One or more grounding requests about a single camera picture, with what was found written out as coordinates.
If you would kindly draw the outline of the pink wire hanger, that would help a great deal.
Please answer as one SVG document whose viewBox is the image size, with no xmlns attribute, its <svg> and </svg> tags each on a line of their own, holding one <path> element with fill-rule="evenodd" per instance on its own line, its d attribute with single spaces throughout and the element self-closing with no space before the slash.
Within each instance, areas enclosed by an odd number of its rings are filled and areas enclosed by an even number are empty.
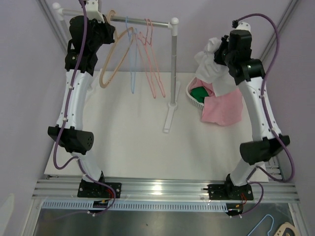
<svg viewBox="0 0 315 236">
<path fill-rule="evenodd" d="M 140 56 L 140 61 L 141 64 L 143 65 L 143 71 L 145 73 L 151 95 L 153 99 L 156 99 L 157 93 L 156 93 L 156 88 L 153 82 L 153 73 L 152 73 L 152 63 L 150 61 L 150 56 L 148 52 L 148 47 L 147 47 L 147 38 L 144 36 L 144 34 L 139 31 L 136 34 L 136 46 L 137 50 Z"/>
<path fill-rule="evenodd" d="M 153 29 L 154 29 L 153 22 L 150 19 L 145 19 L 145 22 L 147 26 L 147 31 L 144 36 L 144 39 L 145 39 L 144 49 L 145 49 L 148 64 L 149 64 L 150 89 L 151 89 L 153 98 L 156 98 L 157 97 L 157 89 L 155 87 L 155 81 L 156 81 L 162 97 L 165 98 L 166 96 L 165 89 L 164 89 L 164 85 L 160 77 L 158 62 L 157 62 L 156 55 L 153 49 Z"/>
</svg>

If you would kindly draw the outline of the white t-shirt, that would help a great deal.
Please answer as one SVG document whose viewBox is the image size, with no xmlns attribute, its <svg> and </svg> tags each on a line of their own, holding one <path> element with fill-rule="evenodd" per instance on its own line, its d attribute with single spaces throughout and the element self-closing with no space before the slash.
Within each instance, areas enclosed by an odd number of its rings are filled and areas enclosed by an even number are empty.
<svg viewBox="0 0 315 236">
<path fill-rule="evenodd" d="M 195 77 L 206 84 L 211 84 L 215 96 L 223 96 L 237 89 L 234 79 L 228 73 L 228 67 L 214 61 L 215 52 L 220 44 L 220 39 L 210 38 L 203 51 L 194 56 L 198 63 Z"/>
</svg>

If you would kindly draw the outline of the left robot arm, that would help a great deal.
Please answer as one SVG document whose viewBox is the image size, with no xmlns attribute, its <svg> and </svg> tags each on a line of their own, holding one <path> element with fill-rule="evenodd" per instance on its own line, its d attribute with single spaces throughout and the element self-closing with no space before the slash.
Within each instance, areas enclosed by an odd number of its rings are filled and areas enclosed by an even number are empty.
<svg viewBox="0 0 315 236">
<path fill-rule="evenodd" d="M 69 31 L 62 109 L 56 125 L 48 127 L 48 135 L 55 141 L 53 163 L 57 170 L 63 170 L 75 160 L 82 180 L 91 182 L 89 192 L 101 197 L 106 185 L 101 182 L 103 173 L 92 152 L 94 135 L 83 129 L 83 111 L 97 63 L 96 53 L 102 45 L 114 43 L 115 28 L 106 19 L 81 15 L 70 20 Z"/>
</svg>

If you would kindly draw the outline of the green t-shirt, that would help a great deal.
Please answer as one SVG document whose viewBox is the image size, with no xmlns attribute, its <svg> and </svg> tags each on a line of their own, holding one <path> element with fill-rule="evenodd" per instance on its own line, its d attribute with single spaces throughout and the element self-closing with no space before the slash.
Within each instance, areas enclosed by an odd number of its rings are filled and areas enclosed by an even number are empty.
<svg viewBox="0 0 315 236">
<path fill-rule="evenodd" d="M 204 103 L 205 98 L 209 97 L 209 94 L 204 87 L 192 88 L 190 90 L 190 95 L 199 103 Z"/>
</svg>

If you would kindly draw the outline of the blue wire hanger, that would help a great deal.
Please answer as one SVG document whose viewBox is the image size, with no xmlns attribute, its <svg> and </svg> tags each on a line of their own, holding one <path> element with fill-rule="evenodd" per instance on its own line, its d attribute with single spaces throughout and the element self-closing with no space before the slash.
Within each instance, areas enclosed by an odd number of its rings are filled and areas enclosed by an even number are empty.
<svg viewBox="0 0 315 236">
<path fill-rule="evenodd" d="M 130 89 L 131 93 L 135 92 L 135 80 L 136 80 L 136 66 L 137 66 L 137 29 L 128 26 L 128 17 L 125 19 L 125 26 L 128 34 L 129 50 L 128 50 L 128 60 L 129 60 L 129 72 L 130 72 Z"/>
</svg>

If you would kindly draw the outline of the light pink t-shirt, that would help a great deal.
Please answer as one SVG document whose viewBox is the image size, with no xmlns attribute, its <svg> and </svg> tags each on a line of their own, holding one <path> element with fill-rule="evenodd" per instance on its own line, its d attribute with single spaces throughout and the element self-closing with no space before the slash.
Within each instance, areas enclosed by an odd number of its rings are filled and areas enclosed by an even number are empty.
<svg viewBox="0 0 315 236">
<path fill-rule="evenodd" d="M 209 97 L 205 98 L 204 109 L 202 110 L 201 121 L 216 123 L 220 126 L 230 126 L 242 120 L 243 101 L 239 89 L 223 96 L 215 96 L 213 86 L 206 84 L 198 78 L 196 84 L 189 88 L 204 87 Z"/>
</svg>

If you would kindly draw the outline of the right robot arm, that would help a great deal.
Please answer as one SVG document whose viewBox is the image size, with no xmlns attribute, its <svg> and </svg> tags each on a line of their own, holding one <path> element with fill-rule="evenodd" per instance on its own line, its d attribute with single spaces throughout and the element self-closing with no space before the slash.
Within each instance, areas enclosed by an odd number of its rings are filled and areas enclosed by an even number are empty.
<svg viewBox="0 0 315 236">
<path fill-rule="evenodd" d="M 240 145 L 241 160 L 224 182 L 224 194 L 237 198 L 249 186 L 247 180 L 264 162 L 276 156 L 290 143 L 282 135 L 272 117 L 266 89 L 265 71 L 259 59 L 251 58 L 252 35 L 247 29 L 234 29 L 221 39 L 214 61 L 228 67 L 228 72 L 239 88 L 252 125 L 252 141 Z"/>
</svg>

